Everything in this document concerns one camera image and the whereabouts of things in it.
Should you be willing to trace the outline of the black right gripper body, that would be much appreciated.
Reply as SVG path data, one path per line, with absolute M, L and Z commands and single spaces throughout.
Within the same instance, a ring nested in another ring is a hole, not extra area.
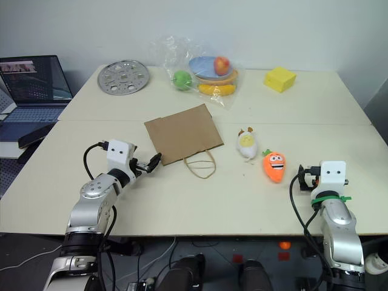
M 320 166 L 311 166 L 303 169 L 303 191 L 311 192 L 318 187 L 321 175 Z

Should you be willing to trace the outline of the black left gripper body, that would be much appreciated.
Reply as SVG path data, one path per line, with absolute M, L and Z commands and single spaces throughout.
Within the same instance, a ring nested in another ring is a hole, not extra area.
M 133 156 L 134 150 L 129 151 L 129 162 L 128 166 L 133 176 L 141 176 L 143 173 L 151 173 L 152 169 L 150 164 L 139 161 Z

